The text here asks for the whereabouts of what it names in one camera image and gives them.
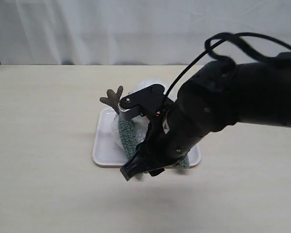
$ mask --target brown antler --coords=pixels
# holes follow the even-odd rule
[[[123,86],[119,86],[116,93],[113,90],[108,89],[107,97],[100,97],[100,102],[112,107],[115,112],[119,114],[120,112],[118,110],[118,103],[120,102],[123,89]]]

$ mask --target beige table surface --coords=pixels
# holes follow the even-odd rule
[[[99,97],[181,69],[0,66],[0,233],[290,233],[291,129],[211,134],[187,176],[93,163]]]

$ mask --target white tray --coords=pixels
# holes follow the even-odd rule
[[[111,135],[111,123],[116,112],[112,108],[105,108],[99,115],[95,142],[93,147],[93,160],[102,167],[121,167],[127,162],[124,151],[115,143]],[[194,146],[188,153],[190,167],[201,161],[199,146]]]

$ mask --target white backdrop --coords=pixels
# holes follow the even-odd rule
[[[291,43],[291,0],[0,0],[1,64],[187,64],[223,31]],[[249,60],[230,45],[217,51]]]

